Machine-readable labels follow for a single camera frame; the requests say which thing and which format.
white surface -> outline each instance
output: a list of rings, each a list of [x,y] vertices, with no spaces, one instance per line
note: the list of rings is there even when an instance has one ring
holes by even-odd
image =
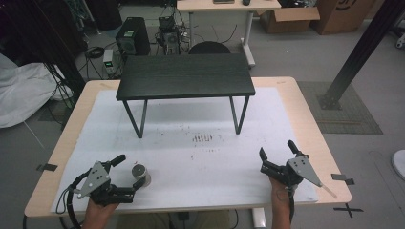
[[[396,172],[405,179],[405,150],[397,151],[393,155],[393,166]]]
[[[131,186],[135,181],[131,174],[135,162],[148,169],[152,183],[137,191],[134,203],[120,204],[119,209],[154,211],[270,204],[270,183],[260,173],[259,150],[264,147],[270,161],[284,165],[293,157],[287,142],[295,140],[276,89],[256,89],[239,135],[235,134],[227,97],[149,100],[142,139],[137,138],[116,94],[117,91],[98,94],[64,171],[55,202],[96,160],[125,154],[127,159],[111,169],[112,183]],[[238,115],[244,100],[234,98]],[[140,123],[143,101],[130,101],[129,105]],[[84,211],[87,201],[76,197],[74,200],[75,209]],[[316,200],[313,185],[304,181],[296,191],[295,201]]]

wooden table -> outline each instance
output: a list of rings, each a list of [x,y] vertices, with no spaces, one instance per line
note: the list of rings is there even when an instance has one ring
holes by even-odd
[[[346,183],[332,180],[330,176],[330,174],[340,174],[340,171],[295,80],[291,77],[254,77],[252,79],[255,87],[275,87],[278,89],[300,150],[304,154],[310,155],[311,164],[319,178],[337,195],[337,198],[334,198],[324,189],[317,188],[316,192],[319,197],[317,203],[349,202],[352,196]],[[51,213],[51,206],[65,165],[75,148],[81,129],[92,110],[98,92],[116,90],[118,85],[118,80],[99,80],[87,83],[49,160],[50,164],[58,167],[54,172],[43,172],[25,209],[26,216],[59,216]]]
[[[181,0],[177,3],[179,11],[185,11],[189,14],[190,28],[190,47],[193,46],[194,28],[193,14],[199,11],[247,11],[245,37],[242,38],[242,47],[246,55],[247,62],[250,67],[255,66],[252,52],[249,47],[250,29],[253,20],[253,13],[257,10],[275,10],[281,6],[277,0],[251,0],[248,6],[242,4],[242,0],[236,0],[232,4],[214,4],[212,0]]]
[[[138,138],[142,138],[149,99],[229,97],[235,131],[238,135],[244,123],[249,97],[255,90],[242,54],[129,56],[117,92]],[[244,96],[245,105],[239,120],[235,114],[233,96]],[[138,128],[128,100],[143,100],[143,113]]]

metal pole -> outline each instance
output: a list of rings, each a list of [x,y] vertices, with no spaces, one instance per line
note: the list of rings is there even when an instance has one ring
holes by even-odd
[[[319,103],[322,109],[339,109],[338,101],[342,97],[343,92],[349,87],[354,77],[361,70],[404,9],[404,0],[385,0],[327,92],[320,96]]]

chair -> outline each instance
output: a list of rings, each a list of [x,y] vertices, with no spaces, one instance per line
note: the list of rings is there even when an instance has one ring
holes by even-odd
[[[214,41],[204,41],[193,46],[188,54],[222,54],[230,53],[230,50],[227,46],[214,42]]]

small cylinder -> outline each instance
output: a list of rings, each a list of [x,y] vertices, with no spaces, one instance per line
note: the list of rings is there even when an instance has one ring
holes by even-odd
[[[137,164],[134,166],[134,168],[132,168],[132,175],[136,180],[140,180],[143,177],[145,177],[145,183],[142,185],[142,187],[147,187],[152,181],[152,178],[149,175],[148,170],[146,169],[145,166],[141,164]]]

